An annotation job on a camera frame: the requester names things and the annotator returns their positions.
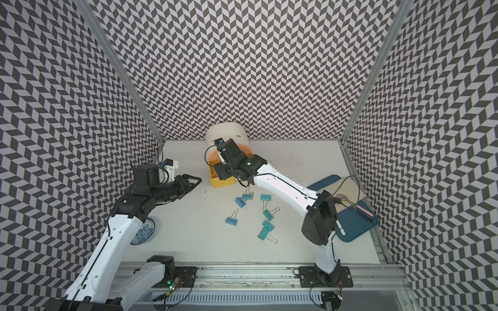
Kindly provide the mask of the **metal spoons on cloth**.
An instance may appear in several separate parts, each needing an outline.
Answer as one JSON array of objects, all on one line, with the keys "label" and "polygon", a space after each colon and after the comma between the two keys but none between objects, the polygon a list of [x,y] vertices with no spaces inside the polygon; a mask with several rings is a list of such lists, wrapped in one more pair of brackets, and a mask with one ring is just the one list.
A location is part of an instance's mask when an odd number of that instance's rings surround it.
[{"label": "metal spoons on cloth", "polygon": [[357,203],[351,201],[348,199],[348,197],[344,194],[337,194],[336,197],[341,201],[341,202],[347,202],[350,206],[356,207]]}]

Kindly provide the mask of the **teal cutting board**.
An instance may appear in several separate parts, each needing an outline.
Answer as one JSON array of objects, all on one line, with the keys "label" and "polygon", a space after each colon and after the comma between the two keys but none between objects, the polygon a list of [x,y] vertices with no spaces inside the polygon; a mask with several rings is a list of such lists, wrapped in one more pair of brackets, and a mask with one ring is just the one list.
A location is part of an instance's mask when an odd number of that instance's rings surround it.
[{"label": "teal cutting board", "polygon": [[[323,188],[340,180],[338,175],[328,176],[308,186],[308,189],[319,193]],[[372,208],[366,204],[366,198],[360,200],[353,211],[345,209],[337,212],[338,221],[341,226],[336,229],[336,236],[342,242],[351,242],[375,227],[379,219]]]}]

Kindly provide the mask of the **yellow drawer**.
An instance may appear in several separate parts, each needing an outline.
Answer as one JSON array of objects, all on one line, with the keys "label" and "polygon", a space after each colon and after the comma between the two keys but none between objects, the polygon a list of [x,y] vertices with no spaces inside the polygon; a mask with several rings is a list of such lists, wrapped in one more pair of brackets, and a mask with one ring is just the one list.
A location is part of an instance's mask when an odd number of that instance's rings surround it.
[{"label": "yellow drawer", "polygon": [[230,177],[227,180],[221,180],[217,173],[215,172],[214,165],[218,164],[219,161],[209,161],[208,168],[210,170],[210,182],[213,188],[218,189],[228,185],[236,184],[237,181],[234,177]]}]

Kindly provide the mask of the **green binder clip top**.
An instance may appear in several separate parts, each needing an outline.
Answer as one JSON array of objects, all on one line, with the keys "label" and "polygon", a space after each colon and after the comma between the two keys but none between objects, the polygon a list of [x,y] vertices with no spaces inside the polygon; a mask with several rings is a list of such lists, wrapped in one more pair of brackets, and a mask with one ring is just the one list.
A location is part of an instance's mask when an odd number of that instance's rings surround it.
[{"label": "green binder clip top", "polygon": [[254,198],[254,193],[251,191],[250,187],[245,189],[245,193],[242,195],[244,201],[252,200]]}]

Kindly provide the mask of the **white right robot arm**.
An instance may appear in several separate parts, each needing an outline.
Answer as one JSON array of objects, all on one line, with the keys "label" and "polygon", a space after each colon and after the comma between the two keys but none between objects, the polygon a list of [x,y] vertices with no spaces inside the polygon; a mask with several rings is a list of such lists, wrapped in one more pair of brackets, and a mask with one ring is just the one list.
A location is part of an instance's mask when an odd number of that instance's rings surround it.
[{"label": "white right robot arm", "polygon": [[279,173],[266,159],[246,155],[233,139],[213,141],[220,163],[213,166],[220,180],[235,178],[243,186],[255,185],[289,204],[303,218],[302,234],[318,246],[315,266],[331,274],[338,265],[333,252],[333,234],[337,225],[336,198],[303,187]]}]

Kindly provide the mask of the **green binder clip upper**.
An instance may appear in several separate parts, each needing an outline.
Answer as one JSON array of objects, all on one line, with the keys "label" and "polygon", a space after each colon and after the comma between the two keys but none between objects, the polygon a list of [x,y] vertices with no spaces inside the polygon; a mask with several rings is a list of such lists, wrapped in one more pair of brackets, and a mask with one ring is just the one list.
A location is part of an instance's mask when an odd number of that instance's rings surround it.
[{"label": "green binder clip upper", "polygon": [[260,196],[260,200],[263,203],[263,207],[262,207],[263,211],[267,210],[268,203],[271,201],[271,199],[272,199],[272,196],[269,194],[262,194]]}]

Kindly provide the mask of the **blue binder clip upper left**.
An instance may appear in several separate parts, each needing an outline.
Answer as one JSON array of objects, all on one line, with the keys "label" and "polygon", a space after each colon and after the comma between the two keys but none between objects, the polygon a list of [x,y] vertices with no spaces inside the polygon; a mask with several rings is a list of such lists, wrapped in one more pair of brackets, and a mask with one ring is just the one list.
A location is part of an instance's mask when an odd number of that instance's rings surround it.
[{"label": "blue binder clip upper left", "polygon": [[246,202],[244,201],[244,199],[242,199],[241,197],[237,197],[235,199],[235,202],[236,204],[240,207],[240,208],[243,208],[244,206],[246,206]]}]

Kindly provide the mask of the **green binder clip middle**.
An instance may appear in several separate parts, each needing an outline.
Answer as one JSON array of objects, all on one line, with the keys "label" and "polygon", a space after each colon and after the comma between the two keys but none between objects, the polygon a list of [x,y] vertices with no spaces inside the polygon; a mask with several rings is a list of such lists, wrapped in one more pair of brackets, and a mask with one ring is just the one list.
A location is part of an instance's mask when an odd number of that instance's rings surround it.
[{"label": "green binder clip middle", "polygon": [[280,211],[280,208],[279,207],[276,207],[275,209],[273,210],[268,210],[268,209],[265,209],[263,210],[263,215],[265,216],[265,218],[270,222],[273,218],[274,218],[274,215]]}]

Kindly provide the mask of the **beige cloth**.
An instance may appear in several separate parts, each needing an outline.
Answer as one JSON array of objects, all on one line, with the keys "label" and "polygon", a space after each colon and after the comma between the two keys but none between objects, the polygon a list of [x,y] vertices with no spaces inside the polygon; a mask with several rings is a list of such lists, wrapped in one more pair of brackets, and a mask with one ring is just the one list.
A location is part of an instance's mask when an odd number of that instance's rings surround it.
[{"label": "beige cloth", "polygon": [[341,199],[341,203],[336,205],[337,212],[345,209],[353,211],[355,206],[352,203],[358,203],[360,200],[366,198],[366,194],[358,186],[356,178],[341,178],[335,183],[324,187],[323,190],[328,191],[336,198],[338,194],[340,197],[346,196],[348,198],[348,200]]}]

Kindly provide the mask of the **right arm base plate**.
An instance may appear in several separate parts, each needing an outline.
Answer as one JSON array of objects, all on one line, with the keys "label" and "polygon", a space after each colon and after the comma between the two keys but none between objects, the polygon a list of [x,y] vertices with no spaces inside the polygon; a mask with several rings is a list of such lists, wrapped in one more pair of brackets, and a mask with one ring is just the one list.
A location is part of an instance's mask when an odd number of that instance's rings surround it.
[{"label": "right arm base plate", "polygon": [[331,273],[325,273],[316,266],[298,267],[297,277],[302,288],[322,287],[322,288],[353,288],[350,268],[337,265]]}]

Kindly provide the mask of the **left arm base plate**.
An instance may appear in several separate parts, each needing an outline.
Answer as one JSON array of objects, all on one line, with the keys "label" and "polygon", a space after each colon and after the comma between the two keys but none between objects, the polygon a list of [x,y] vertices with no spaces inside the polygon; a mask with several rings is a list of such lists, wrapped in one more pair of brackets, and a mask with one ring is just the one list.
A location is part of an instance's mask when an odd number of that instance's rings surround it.
[{"label": "left arm base plate", "polygon": [[177,267],[172,277],[161,280],[153,288],[193,288],[197,279],[198,268],[195,266]]}]

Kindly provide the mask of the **white round drawer cabinet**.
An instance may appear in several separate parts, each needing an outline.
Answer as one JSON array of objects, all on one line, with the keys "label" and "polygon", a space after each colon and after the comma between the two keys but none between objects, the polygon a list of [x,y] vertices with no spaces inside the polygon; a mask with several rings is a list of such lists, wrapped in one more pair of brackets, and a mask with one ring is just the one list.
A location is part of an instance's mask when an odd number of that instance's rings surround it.
[{"label": "white round drawer cabinet", "polygon": [[236,144],[243,146],[241,150],[250,150],[250,142],[246,130],[239,123],[220,123],[207,130],[205,141],[209,146],[219,138],[222,138],[224,141],[233,139]]}]

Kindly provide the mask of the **blue patterned bowl near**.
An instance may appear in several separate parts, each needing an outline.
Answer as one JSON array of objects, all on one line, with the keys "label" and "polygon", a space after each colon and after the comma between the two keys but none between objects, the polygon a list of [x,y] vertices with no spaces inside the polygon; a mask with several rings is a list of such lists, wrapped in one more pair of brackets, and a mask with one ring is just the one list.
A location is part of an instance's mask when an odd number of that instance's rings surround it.
[{"label": "blue patterned bowl near", "polygon": [[155,229],[155,221],[151,218],[147,218],[130,244],[132,246],[139,246],[148,242],[153,237]]}]

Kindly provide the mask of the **green binder clip centre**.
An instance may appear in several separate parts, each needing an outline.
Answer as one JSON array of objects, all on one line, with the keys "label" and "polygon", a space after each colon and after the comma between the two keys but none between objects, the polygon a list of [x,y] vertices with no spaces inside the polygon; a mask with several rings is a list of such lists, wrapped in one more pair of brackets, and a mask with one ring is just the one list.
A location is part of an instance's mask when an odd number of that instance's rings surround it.
[{"label": "green binder clip centre", "polygon": [[265,220],[263,222],[263,226],[267,228],[269,231],[272,231],[274,229],[274,226],[268,220]]}]

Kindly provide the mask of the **blue binder clip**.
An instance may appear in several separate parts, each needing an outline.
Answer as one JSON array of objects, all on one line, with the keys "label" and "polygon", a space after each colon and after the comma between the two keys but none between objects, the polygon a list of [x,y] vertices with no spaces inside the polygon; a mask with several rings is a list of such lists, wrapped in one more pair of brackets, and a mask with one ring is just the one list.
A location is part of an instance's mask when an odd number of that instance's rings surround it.
[{"label": "blue binder clip", "polygon": [[244,201],[244,199],[242,199],[241,197],[237,197],[235,199],[235,202],[236,204],[240,207],[240,208],[243,208],[244,206],[246,206],[246,202]]},{"label": "blue binder clip", "polygon": [[238,223],[238,220],[237,220],[238,212],[239,212],[239,209],[235,209],[233,211],[233,213],[229,217],[226,218],[225,223],[229,224],[229,225],[236,226]]}]

